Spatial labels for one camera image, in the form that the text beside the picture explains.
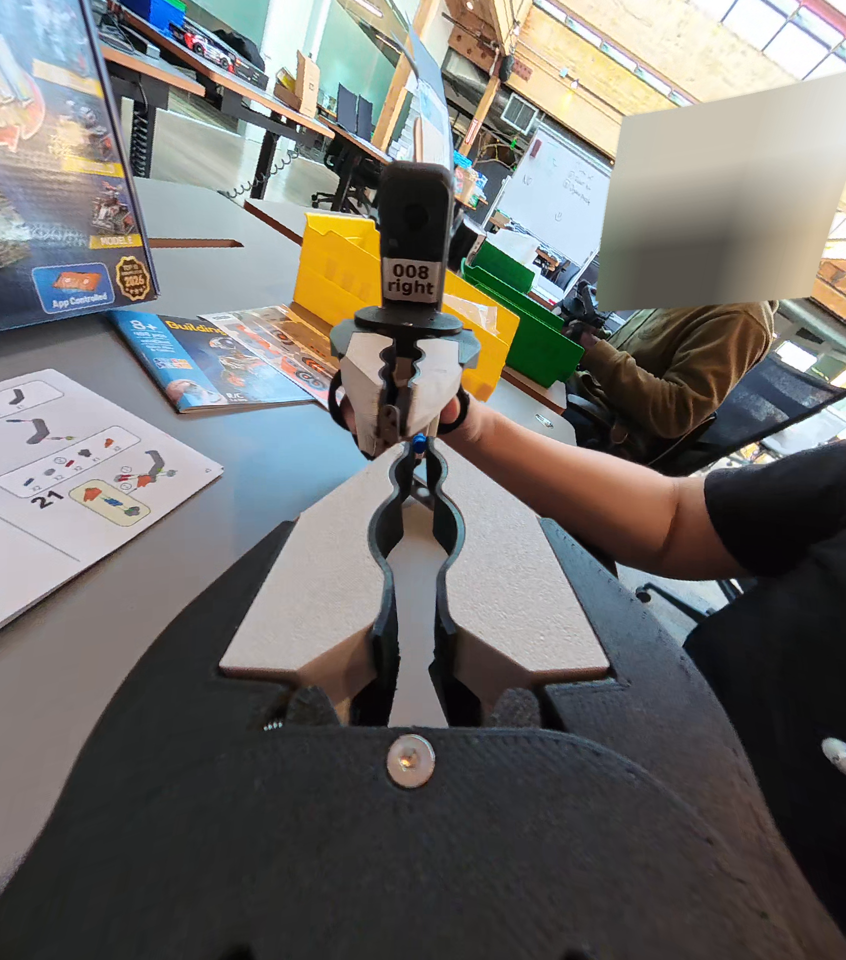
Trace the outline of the black office chair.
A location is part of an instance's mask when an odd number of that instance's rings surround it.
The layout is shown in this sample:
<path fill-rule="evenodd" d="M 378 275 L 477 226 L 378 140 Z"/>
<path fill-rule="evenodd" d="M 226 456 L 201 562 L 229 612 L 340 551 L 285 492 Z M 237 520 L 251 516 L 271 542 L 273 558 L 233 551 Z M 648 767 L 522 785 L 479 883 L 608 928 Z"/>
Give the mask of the black office chair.
<path fill-rule="evenodd" d="M 717 410 L 646 465 L 682 477 L 809 419 L 846 398 L 838 387 L 770 354 L 753 366 Z"/>

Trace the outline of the grey desk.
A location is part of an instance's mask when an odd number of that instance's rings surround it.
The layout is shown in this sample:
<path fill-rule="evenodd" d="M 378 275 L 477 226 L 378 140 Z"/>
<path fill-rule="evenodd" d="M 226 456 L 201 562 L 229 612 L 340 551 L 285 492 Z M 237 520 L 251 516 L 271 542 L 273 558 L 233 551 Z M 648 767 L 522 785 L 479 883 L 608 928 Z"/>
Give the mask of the grey desk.
<path fill-rule="evenodd" d="M 317 404 L 177 414 L 106 318 L 0 332 L 0 380 L 45 368 L 222 464 L 224 474 L 0 630 L 0 887 L 153 640 L 278 523 L 363 463 Z"/>

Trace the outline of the person's right forearm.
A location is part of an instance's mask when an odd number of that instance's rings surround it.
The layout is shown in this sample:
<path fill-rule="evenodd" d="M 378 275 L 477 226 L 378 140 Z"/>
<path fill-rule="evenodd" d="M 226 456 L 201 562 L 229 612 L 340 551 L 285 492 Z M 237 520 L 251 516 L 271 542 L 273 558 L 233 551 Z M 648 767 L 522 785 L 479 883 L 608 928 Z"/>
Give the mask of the person's right forearm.
<path fill-rule="evenodd" d="M 703 477 L 667 477 L 539 436 L 505 416 L 489 449 L 465 459 L 625 567 L 687 581 L 745 574 L 714 527 Z"/>

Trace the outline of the person's black shirt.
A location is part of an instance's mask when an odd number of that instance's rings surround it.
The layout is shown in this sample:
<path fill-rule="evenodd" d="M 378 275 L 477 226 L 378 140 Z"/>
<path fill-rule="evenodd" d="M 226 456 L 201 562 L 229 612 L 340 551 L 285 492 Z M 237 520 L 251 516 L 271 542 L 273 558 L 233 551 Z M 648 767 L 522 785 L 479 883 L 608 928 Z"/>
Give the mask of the person's black shirt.
<path fill-rule="evenodd" d="M 712 471 L 707 511 L 756 584 L 684 650 L 734 726 L 790 853 L 846 938 L 846 439 Z"/>

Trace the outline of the wooden display easel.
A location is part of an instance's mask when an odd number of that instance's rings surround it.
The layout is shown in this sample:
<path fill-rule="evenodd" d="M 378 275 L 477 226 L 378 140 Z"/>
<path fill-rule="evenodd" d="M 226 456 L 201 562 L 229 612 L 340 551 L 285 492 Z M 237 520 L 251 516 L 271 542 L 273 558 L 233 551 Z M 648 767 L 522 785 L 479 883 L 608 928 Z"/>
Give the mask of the wooden display easel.
<path fill-rule="evenodd" d="M 398 138 L 396 122 L 411 93 L 417 110 L 412 124 L 413 160 L 441 164 L 452 172 L 454 144 L 441 66 L 424 42 L 440 6 L 437 1 L 418 2 L 405 42 L 399 44 L 400 55 L 371 142 L 384 153 L 390 149 Z"/>

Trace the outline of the blue storage bin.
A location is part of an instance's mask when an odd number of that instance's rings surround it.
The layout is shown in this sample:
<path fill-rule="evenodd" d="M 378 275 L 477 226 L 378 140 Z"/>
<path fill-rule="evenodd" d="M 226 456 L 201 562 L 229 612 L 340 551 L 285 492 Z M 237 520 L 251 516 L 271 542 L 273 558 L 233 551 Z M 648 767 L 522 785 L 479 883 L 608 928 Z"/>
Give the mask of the blue storage bin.
<path fill-rule="evenodd" d="M 119 1 L 120 6 L 149 23 L 155 30 L 168 35 L 171 27 L 182 28 L 185 23 L 185 1 Z"/>

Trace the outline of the red toy race car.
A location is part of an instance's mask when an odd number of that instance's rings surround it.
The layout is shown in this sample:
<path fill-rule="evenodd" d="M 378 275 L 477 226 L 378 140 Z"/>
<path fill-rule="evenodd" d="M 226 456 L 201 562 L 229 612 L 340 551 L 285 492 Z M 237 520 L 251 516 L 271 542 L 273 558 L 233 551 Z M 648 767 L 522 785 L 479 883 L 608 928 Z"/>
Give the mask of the red toy race car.
<path fill-rule="evenodd" d="M 167 29 L 168 34 L 192 54 L 224 71 L 235 74 L 237 66 L 242 63 L 231 46 L 189 18 L 184 18 L 181 23 L 169 22 Z"/>

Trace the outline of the robot kit box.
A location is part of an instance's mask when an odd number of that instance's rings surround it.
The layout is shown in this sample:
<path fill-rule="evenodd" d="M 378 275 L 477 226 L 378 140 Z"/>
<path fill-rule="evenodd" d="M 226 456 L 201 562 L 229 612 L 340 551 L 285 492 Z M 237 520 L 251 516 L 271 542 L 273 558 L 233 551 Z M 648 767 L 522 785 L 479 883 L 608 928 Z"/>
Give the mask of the robot kit box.
<path fill-rule="evenodd" d="M 89 2 L 0 1 L 0 332 L 156 300 Z"/>

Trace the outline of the person's right hand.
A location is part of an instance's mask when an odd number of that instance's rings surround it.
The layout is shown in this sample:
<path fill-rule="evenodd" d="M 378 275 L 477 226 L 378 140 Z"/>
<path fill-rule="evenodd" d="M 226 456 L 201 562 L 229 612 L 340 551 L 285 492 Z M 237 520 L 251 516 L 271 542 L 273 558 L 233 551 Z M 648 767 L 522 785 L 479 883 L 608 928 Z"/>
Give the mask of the person's right hand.
<path fill-rule="evenodd" d="M 440 413 L 437 437 L 470 459 L 473 454 L 489 450 L 498 427 L 504 422 L 505 417 L 499 411 L 460 388 Z"/>

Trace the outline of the clear plastic bags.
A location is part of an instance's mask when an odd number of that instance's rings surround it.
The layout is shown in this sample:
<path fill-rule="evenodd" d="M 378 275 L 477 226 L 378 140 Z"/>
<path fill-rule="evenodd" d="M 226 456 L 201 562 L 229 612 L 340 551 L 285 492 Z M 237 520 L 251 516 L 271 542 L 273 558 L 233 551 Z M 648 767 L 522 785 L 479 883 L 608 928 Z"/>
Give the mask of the clear plastic bags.
<path fill-rule="evenodd" d="M 498 306 L 495 302 L 482 303 L 454 294 L 444 294 L 442 306 L 458 316 L 473 330 L 480 328 L 487 333 L 498 333 Z"/>

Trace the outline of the sticker sheet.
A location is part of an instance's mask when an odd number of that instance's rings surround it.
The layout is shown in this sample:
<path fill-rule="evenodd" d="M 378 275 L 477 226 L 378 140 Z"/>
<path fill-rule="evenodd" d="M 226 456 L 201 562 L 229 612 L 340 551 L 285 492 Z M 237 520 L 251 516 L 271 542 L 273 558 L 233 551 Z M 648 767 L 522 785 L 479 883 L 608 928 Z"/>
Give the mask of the sticker sheet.
<path fill-rule="evenodd" d="M 325 409 L 339 369 L 329 336 L 285 304 L 200 314 L 205 321 L 295 382 Z"/>

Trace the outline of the blue cover booklet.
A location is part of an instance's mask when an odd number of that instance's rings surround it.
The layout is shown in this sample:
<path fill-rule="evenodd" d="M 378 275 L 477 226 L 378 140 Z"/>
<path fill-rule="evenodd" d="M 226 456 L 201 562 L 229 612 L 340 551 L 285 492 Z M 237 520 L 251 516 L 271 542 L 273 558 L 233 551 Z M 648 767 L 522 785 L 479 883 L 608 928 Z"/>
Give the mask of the blue cover booklet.
<path fill-rule="evenodd" d="M 114 309 L 109 317 L 178 414 L 314 401 L 283 372 L 212 323 L 129 309 Z"/>

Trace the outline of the whiteboard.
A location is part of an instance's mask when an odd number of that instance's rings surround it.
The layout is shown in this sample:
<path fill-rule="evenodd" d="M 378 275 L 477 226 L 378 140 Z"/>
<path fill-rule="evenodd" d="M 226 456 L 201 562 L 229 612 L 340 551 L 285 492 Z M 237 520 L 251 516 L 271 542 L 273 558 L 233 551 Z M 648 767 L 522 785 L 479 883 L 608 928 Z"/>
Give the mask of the whiteboard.
<path fill-rule="evenodd" d="M 592 150 L 540 125 L 495 210 L 581 268 L 599 252 L 611 166 Z"/>

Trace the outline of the green storage bin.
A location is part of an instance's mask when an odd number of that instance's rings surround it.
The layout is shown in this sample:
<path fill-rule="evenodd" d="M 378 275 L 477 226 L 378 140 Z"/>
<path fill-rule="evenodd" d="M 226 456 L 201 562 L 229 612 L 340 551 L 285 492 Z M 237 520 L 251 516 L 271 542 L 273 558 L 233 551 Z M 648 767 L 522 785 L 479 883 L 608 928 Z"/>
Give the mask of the green storage bin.
<path fill-rule="evenodd" d="M 461 269 L 466 282 L 518 318 L 507 366 L 544 388 L 567 381 L 585 351 L 562 334 L 561 319 L 531 297 L 537 274 L 489 238 L 482 240 Z"/>

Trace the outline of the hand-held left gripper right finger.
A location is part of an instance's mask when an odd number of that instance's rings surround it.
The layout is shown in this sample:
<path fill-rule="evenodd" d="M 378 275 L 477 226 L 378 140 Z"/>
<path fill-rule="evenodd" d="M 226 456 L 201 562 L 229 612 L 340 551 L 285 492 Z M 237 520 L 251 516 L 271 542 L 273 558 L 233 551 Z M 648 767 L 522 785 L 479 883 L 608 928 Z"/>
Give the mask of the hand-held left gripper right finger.
<path fill-rule="evenodd" d="M 480 726 L 508 690 L 609 679 L 609 656 L 541 518 L 441 439 L 429 441 L 436 576 L 429 674 L 452 727 Z"/>

